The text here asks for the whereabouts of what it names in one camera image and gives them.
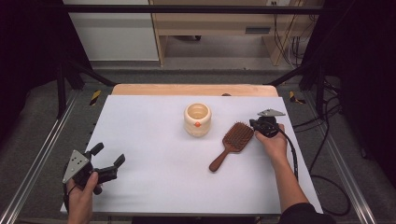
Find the brush head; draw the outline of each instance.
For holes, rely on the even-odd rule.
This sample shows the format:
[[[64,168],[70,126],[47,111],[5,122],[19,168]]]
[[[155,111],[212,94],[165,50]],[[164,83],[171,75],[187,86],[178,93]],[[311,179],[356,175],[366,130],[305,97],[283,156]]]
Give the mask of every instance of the brush head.
[[[254,131],[243,122],[236,122],[233,127],[224,135],[222,140],[224,146],[233,152],[239,152],[250,141]]]

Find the person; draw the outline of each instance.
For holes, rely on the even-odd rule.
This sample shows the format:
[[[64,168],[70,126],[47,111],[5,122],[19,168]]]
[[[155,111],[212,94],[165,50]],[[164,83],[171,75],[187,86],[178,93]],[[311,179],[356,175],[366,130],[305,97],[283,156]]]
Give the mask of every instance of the person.
[[[284,125],[279,128],[285,131]],[[317,213],[301,189],[287,158],[287,139],[282,133],[272,138],[255,131],[256,138],[263,144],[271,159],[276,175],[276,185],[280,201],[281,216],[278,224],[320,223],[333,224],[334,219]],[[68,224],[86,224],[92,218],[92,193],[97,185],[98,174],[93,172],[85,189],[75,188],[73,179],[67,183],[69,192]]]
[[[284,125],[278,125],[284,132]],[[317,213],[315,207],[309,203],[303,193],[303,190],[289,165],[286,153],[288,146],[286,137],[281,132],[272,138],[265,137],[258,131],[255,131],[254,134],[263,144],[275,171],[276,186],[281,210],[281,216],[278,223],[335,223],[335,220],[331,216]]]

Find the gray carpet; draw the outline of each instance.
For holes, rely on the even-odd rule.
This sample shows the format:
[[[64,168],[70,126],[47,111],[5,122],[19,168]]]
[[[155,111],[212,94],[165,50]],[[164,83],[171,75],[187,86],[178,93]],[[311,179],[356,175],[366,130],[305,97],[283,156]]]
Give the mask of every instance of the gray carpet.
[[[208,75],[208,71],[187,72],[177,70],[151,72],[107,70],[100,72],[104,77],[109,77],[120,83],[247,83],[260,85],[282,75],[282,72],[268,71],[264,72],[265,76],[263,76],[263,71],[251,70],[213,70],[210,73],[211,75]],[[112,90],[89,77],[84,77],[84,79],[87,84],[84,90],[79,93],[70,118],[64,125],[39,178],[26,199],[19,218],[66,219],[66,215],[59,212],[63,202],[61,178],[64,163],[70,157],[73,149],[85,150],[86,143],[89,142],[91,137],[90,132],[93,131],[94,123],[98,120],[105,103],[106,95],[110,94]],[[294,91],[298,99],[304,99],[304,94],[299,91],[296,83],[298,83],[298,78],[277,87],[279,95],[284,98],[292,124],[299,124],[313,118],[312,111],[307,104],[290,101],[290,91]],[[89,105],[93,92],[96,90],[101,90],[102,94],[95,105]],[[0,179],[2,179],[2,183],[6,184],[3,184],[0,191],[0,211],[5,211],[25,174],[29,171],[35,155],[37,155],[55,122],[56,113],[56,83],[51,82],[32,90],[13,131],[7,141],[1,145],[0,167],[2,169],[0,169]],[[375,161],[361,157],[359,144],[342,114],[335,114],[330,121],[332,137],[341,149],[367,203],[373,211],[375,219],[378,223],[396,223],[396,190],[382,174]],[[296,136],[305,163],[309,165],[322,141],[318,127],[306,132],[296,133]],[[313,174],[325,176],[343,186],[326,147],[318,157]],[[313,181],[323,207],[335,213],[345,211],[347,207],[346,199],[335,186],[317,178],[314,178]],[[338,223],[360,223],[353,207],[345,216],[334,216],[334,218]],[[132,220],[131,217],[113,217],[113,219],[119,221]],[[107,216],[95,215],[94,220],[105,221]],[[275,220],[269,218],[262,223],[274,222]]]

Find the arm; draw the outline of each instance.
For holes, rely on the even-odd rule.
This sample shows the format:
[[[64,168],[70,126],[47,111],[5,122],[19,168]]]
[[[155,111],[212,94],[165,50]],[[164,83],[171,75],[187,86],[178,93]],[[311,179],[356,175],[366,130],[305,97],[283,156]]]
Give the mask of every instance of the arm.
[[[84,189],[80,189],[73,179],[67,182],[69,192],[68,224],[87,224],[92,218],[92,193],[98,182],[98,173],[93,172]]]
[[[282,133],[278,133],[272,138],[267,138],[258,131],[256,138],[264,145],[265,151],[271,159],[275,175],[276,185],[279,194],[280,208],[283,213],[287,208],[297,203],[309,203],[305,197],[286,156],[287,139]]]

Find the gray floor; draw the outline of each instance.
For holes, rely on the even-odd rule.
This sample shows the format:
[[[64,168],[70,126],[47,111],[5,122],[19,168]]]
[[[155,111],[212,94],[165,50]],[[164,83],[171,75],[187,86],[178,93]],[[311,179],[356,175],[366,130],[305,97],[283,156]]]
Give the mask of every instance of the gray floor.
[[[104,77],[123,83],[267,83],[286,74],[290,65],[282,63],[273,67],[266,49],[259,37],[214,37],[203,36],[201,41],[195,41],[192,36],[176,36],[170,38],[166,50],[166,60],[163,67],[157,63],[95,63],[95,69]],[[47,161],[38,170],[34,185],[28,189],[24,204],[17,211],[20,223],[26,219],[40,218],[38,223],[55,223],[65,220],[66,215],[59,212],[62,205],[62,169],[68,160],[72,149],[85,150],[90,140],[90,132],[94,129],[106,95],[111,88],[83,75],[87,82],[83,91],[77,93],[76,105],[69,119],[56,139]],[[298,88],[299,77],[295,77],[277,87],[278,93],[284,98],[292,124],[299,124],[315,115],[308,104],[298,104],[290,101],[290,91],[298,99],[305,99],[312,92],[302,92]],[[333,85],[339,85],[339,80],[329,77]],[[101,90],[96,105],[89,105],[94,91]],[[326,98],[332,94],[326,92]],[[27,103],[8,140],[3,142],[0,150],[0,211],[4,214],[18,187],[28,174],[35,157],[46,141],[53,124],[56,121],[57,92],[56,83],[51,82],[35,88],[27,98]],[[383,175],[375,161],[361,157],[359,143],[355,140],[347,120],[342,114],[331,118],[331,134],[358,183],[365,201],[368,203],[376,223],[396,223],[396,190]],[[316,127],[306,132],[298,132],[296,136],[303,152],[306,164],[310,164],[321,143],[320,128]],[[323,175],[340,186],[343,186],[339,173],[329,155],[329,148],[321,151],[313,174]],[[347,203],[342,193],[333,185],[314,178],[319,200],[323,207],[333,212],[343,212]],[[338,223],[361,223],[355,208],[345,216],[334,216]],[[113,217],[118,221],[130,222],[130,217]],[[103,215],[95,215],[96,221],[107,221]],[[262,223],[275,223],[268,217]]]

